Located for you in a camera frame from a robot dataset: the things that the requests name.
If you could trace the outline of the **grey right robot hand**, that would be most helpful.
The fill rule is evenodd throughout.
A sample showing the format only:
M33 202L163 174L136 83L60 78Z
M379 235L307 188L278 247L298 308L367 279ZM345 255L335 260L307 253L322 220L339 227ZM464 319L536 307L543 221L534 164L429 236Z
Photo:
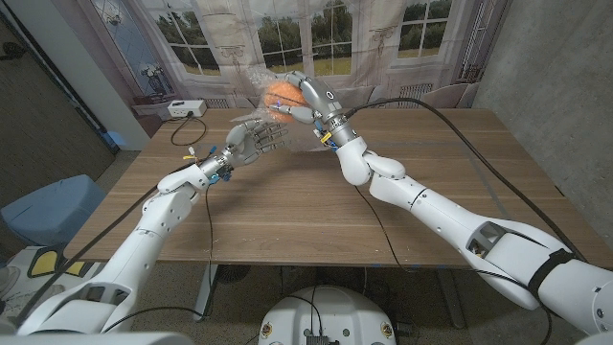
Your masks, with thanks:
M313 125L314 135L324 146L336 150L358 138L339 98L323 81L299 71L277 74L265 96L271 98L265 105L273 114Z

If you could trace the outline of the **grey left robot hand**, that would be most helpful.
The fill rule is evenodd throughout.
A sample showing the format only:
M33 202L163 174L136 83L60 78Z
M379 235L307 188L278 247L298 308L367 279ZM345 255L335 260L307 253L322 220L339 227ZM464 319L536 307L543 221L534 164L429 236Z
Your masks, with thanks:
M284 147L287 133L285 124L249 120L229 131L222 154L232 168L250 165L264 153Z

